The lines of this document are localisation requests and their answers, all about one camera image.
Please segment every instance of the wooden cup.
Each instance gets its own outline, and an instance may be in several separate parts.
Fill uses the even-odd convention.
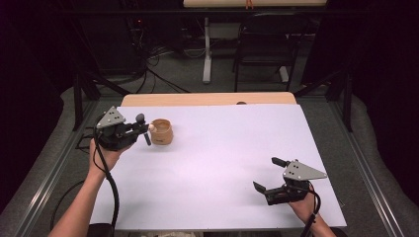
[[[173,130],[170,121],[164,118],[154,120],[151,124],[154,129],[150,130],[151,142],[155,145],[168,145],[173,140]]]

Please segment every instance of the white paper sheet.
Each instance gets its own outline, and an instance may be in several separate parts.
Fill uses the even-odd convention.
[[[325,171],[298,105],[118,108],[127,122],[169,119],[170,145],[147,146],[143,136],[123,154],[112,175],[120,192],[118,229],[255,230],[302,227],[286,204],[267,205],[253,181],[267,189],[284,183],[272,157]],[[346,226],[329,179],[312,181],[320,213]],[[100,189],[91,223],[112,220],[108,182]]]

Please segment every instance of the hand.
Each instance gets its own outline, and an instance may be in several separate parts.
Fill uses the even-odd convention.
[[[102,146],[99,145],[99,149],[101,149],[101,152],[102,152],[102,154],[105,158],[105,162],[108,166],[108,169],[109,169],[109,171],[111,171],[115,167],[115,165],[117,164],[118,160],[120,159],[121,154],[123,154],[124,151],[130,149],[130,146],[125,147],[125,148],[123,148],[121,150],[118,150],[118,151],[110,151],[110,150],[107,150],[107,149],[105,149],[105,148],[103,148]],[[102,163],[101,157],[99,156],[99,152],[96,149],[96,144],[95,144],[94,139],[90,140],[89,160],[90,160],[89,161],[89,174],[103,174],[103,175],[105,175],[105,173],[102,171],[105,168],[104,168],[104,165]]]
[[[303,200],[289,202],[289,205],[296,216],[306,224],[311,214],[314,212],[314,194],[308,193]]]
[[[312,193],[308,193],[303,200],[289,202],[293,212],[304,224],[307,224],[310,216],[313,214],[314,204],[314,194]],[[310,226],[310,231],[316,237],[335,237],[333,231],[318,213],[315,217],[315,222]]]

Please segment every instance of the wrist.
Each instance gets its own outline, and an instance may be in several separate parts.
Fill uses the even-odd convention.
[[[86,181],[92,181],[92,182],[99,182],[102,183],[105,180],[105,173],[99,169],[97,170],[89,170],[89,173],[87,174]]]
[[[327,223],[323,220],[320,214],[317,214],[316,218],[314,219],[314,222],[311,224],[310,231],[312,235],[316,237],[335,236],[333,231],[330,229]]]

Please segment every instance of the desk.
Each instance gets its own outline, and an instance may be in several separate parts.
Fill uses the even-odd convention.
[[[237,102],[248,105],[236,106]],[[273,156],[298,158],[325,171],[291,93],[128,95],[122,105],[118,110],[127,122],[138,113],[144,113],[147,121],[171,120],[175,137],[168,146],[147,146],[139,137],[112,171],[121,199],[117,229],[303,227],[287,204],[269,206],[253,188],[253,181],[268,189],[284,183],[284,168],[271,163]],[[331,226],[346,226],[329,180],[313,184],[322,197],[323,218]],[[91,222],[109,222],[113,206],[105,182]]]
[[[253,7],[323,7],[327,0],[252,0]],[[246,0],[185,0],[185,8],[231,8],[231,7],[246,7]],[[205,84],[210,82],[210,20],[205,18],[205,39],[206,39],[206,58],[204,63],[203,82]],[[288,81],[288,74],[284,67],[281,68],[281,75],[283,81]]]

